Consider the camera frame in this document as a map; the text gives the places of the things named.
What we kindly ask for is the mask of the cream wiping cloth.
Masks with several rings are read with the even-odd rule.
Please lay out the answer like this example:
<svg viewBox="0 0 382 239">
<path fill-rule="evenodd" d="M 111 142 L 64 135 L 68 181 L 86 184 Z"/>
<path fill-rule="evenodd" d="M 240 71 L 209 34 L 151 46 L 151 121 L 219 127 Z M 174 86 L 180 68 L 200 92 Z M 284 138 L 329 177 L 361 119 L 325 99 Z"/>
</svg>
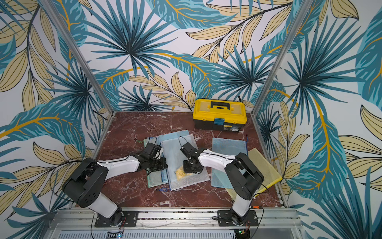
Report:
<svg viewBox="0 0 382 239">
<path fill-rule="evenodd" d="M 184 167 L 183 166 L 178 168 L 175 173 L 176 173 L 176 178 L 177 178 L 178 181 L 180 181 L 181 179 L 183 179 L 185 177 L 188 177 L 190 175 L 190 174 L 188 174 L 188 173 L 186 173 L 184 171 Z"/>
</svg>

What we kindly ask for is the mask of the white blue-edged mesh document bag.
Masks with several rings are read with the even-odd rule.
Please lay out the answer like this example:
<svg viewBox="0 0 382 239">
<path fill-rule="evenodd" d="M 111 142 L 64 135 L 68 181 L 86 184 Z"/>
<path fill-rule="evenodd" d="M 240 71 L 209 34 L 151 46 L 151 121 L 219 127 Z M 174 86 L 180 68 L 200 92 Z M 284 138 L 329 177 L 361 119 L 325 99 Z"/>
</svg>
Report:
<svg viewBox="0 0 382 239">
<path fill-rule="evenodd" d="M 193 135 L 186 135 L 184 138 L 168 139 L 162 141 L 163 154 L 168 165 L 168 180 L 171 191 L 179 190 L 194 184 L 210 181 L 207 169 L 204 168 L 200 174 L 186 174 L 185 177 L 178 179 L 177 170 L 183 167 L 183 161 L 187 157 L 181 152 L 181 146 L 189 142 L 194 148 L 198 148 Z"/>
</svg>

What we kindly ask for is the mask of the yellow mesh document bag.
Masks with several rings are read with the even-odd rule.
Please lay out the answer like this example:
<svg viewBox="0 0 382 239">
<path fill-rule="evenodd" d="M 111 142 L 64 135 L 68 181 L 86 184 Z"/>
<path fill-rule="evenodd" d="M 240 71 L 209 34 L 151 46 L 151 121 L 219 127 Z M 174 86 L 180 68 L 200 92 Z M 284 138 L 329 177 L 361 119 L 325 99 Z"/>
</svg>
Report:
<svg viewBox="0 0 382 239">
<path fill-rule="evenodd" d="M 270 189 L 274 184 L 282 180 L 282 176 L 276 169 L 266 160 L 261 152 L 254 148 L 248 151 L 249 159 L 255 164 L 264 176 L 263 184 Z"/>
</svg>

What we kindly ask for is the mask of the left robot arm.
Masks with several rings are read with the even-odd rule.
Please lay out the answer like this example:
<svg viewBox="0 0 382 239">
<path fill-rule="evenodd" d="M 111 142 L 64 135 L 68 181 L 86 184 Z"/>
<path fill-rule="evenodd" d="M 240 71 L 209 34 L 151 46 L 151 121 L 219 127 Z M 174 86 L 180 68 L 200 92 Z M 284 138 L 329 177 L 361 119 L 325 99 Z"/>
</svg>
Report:
<svg viewBox="0 0 382 239">
<path fill-rule="evenodd" d="M 110 219 L 120 213 L 118 206 L 101 192 L 107 180 L 126 173 L 156 172 L 167 167 L 165 157 L 145 159 L 136 154 L 109 161 L 86 158 L 63 183 L 62 190 L 81 208 L 89 208 Z"/>
</svg>

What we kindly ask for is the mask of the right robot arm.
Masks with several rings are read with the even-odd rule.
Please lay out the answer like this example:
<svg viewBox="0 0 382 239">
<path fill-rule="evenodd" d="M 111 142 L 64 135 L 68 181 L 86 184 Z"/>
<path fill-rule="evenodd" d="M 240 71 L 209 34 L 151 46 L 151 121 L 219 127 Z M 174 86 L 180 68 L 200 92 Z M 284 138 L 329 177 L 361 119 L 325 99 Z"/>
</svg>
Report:
<svg viewBox="0 0 382 239">
<path fill-rule="evenodd" d="M 181 147 L 181 152 L 187 158 L 183 161 L 185 173 L 197 174 L 210 167 L 227 175 L 236 192 L 232 214 L 243 219 L 250 210 L 255 193 L 264 182 L 263 174 L 250 158 L 244 153 L 224 155 L 209 149 L 197 149 L 188 143 Z"/>
</svg>

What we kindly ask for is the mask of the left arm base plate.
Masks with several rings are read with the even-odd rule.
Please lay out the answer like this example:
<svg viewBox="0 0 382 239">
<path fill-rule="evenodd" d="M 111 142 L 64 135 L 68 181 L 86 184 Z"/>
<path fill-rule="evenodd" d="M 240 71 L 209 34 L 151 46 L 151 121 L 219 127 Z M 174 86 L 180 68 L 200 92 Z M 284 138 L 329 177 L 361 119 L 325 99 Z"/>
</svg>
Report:
<svg viewBox="0 0 382 239">
<path fill-rule="evenodd" d="M 138 211 L 117 211 L 110 218 L 97 215 L 94 226 L 96 228 L 135 228 L 138 220 Z"/>
</svg>

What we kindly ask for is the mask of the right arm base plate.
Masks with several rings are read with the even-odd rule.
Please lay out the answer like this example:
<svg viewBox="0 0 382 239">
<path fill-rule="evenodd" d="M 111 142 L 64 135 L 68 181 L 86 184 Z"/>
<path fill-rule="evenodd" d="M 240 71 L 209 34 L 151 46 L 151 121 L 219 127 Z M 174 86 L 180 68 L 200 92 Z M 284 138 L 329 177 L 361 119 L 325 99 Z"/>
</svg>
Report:
<svg viewBox="0 0 382 239">
<path fill-rule="evenodd" d="M 254 210 L 249 210 L 244 216 L 240 216 L 233 210 L 219 210 L 217 221 L 220 227 L 241 227 L 245 225 L 258 226 L 260 217 Z"/>
</svg>

